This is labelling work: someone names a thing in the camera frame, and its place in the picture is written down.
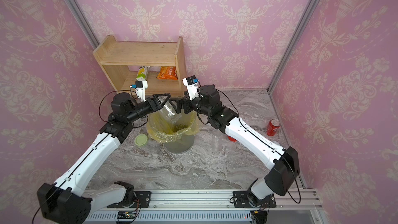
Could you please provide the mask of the red jar lid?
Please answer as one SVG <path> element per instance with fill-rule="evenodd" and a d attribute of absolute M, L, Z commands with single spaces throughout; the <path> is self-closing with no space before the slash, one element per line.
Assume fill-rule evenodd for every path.
<path fill-rule="evenodd" d="M 235 138 L 233 138 L 233 137 L 231 137 L 231 136 L 228 136 L 228 139 L 229 139 L 230 141 L 232 141 L 232 142 L 236 142 L 236 141 L 237 141 Z"/>

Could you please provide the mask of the jar with green lid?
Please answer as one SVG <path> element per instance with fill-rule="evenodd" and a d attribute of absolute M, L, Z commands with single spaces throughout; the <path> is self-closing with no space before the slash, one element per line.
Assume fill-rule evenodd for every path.
<path fill-rule="evenodd" d="M 171 122 L 179 120 L 182 116 L 181 113 L 177 113 L 174 106 L 175 104 L 172 101 L 168 100 L 164 107 L 161 109 L 164 117 Z"/>

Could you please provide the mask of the tall clear jar white lid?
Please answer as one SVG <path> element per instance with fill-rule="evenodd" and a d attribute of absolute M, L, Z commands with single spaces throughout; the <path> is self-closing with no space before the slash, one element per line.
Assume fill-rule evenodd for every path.
<path fill-rule="evenodd" d="M 211 144 L 212 144 L 213 150 L 218 149 L 218 145 L 219 145 L 219 131 L 218 130 L 212 131 Z"/>

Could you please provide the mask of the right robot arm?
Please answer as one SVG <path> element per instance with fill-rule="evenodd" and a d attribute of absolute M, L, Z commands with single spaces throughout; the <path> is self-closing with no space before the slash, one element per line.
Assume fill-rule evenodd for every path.
<path fill-rule="evenodd" d="M 236 107 L 229 108 L 222 103 L 222 94 L 215 85 L 190 85 L 184 97 L 169 102 L 177 113 L 196 112 L 198 116 L 206 116 L 214 129 L 240 142 L 263 162 L 269 172 L 251 184 L 248 198 L 261 201 L 272 194 L 287 195 L 290 187 L 297 184 L 300 173 L 298 152 L 291 146 L 284 148 L 270 141 L 250 127 Z"/>

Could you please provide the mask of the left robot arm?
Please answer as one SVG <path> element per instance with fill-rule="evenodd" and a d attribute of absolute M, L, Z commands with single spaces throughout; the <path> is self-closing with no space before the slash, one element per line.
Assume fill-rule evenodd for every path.
<path fill-rule="evenodd" d="M 139 206 L 129 183 L 117 181 L 88 194 L 85 190 L 105 160 L 126 140 L 134 122 L 161 110 L 170 97 L 168 93 L 154 94 L 137 103 L 127 92 L 116 94 L 112 113 L 90 147 L 55 182 L 38 189 L 38 211 L 43 218 L 58 224 L 82 224 L 90 214 L 112 204 Z"/>

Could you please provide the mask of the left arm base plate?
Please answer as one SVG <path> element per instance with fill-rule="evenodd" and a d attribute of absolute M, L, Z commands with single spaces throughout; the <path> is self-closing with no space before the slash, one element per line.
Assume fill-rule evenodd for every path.
<path fill-rule="evenodd" d="M 132 201 L 114 203 L 106 208 L 149 208 L 151 191 L 136 191 Z"/>

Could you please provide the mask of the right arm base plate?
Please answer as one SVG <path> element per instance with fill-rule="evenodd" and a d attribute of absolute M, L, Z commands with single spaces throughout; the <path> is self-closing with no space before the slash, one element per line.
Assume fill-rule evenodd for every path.
<path fill-rule="evenodd" d="M 234 191 L 230 198 L 230 203 L 235 208 L 275 208 L 277 206 L 274 195 L 269 195 L 262 200 L 258 200 L 254 195 L 247 191 Z"/>

